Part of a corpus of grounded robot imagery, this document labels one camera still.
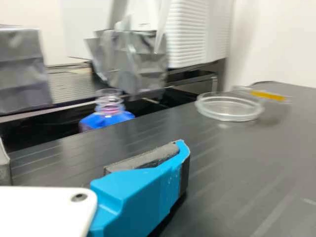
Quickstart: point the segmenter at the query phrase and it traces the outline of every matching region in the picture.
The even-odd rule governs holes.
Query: grooved surface
[[[13,183],[87,186],[104,165],[184,139],[187,194],[161,236],[316,236],[316,90],[255,88],[292,96],[292,105],[267,104],[258,120],[229,123],[190,103],[66,137],[10,153]]]

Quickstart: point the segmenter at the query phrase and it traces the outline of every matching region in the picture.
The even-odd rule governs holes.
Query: white wall
[[[60,0],[0,0],[0,24],[40,28],[47,65],[82,62],[66,55]]]
[[[235,0],[226,89],[276,80],[316,87],[316,0]]]

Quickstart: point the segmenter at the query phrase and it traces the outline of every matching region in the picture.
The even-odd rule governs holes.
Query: black screw hole
[[[76,194],[71,198],[71,201],[79,202],[85,200],[87,197],[88,196],[86,194]]]

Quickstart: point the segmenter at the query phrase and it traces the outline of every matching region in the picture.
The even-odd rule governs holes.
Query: white machine
[[[161,1],[170,2],[167,19]],[[169,68],[213,62],[227,56],[232,8],[233,0],[62,0],[67,53],[92,59],[84,39],[130,14],[136,30],[165,22]]]

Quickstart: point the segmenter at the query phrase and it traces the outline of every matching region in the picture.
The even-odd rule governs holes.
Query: gray foil-covered object
[[[6,154],[2,140],[0,138],[0,186],[11,185],[10,158]]]
[[[51,103],[39,31],[0,25],[0,114]]]
[[[103,30],[96,35],[87,44],[102,80],[132,95],[164,88],[168,70],[165,36],[154,53],[156,31]]]

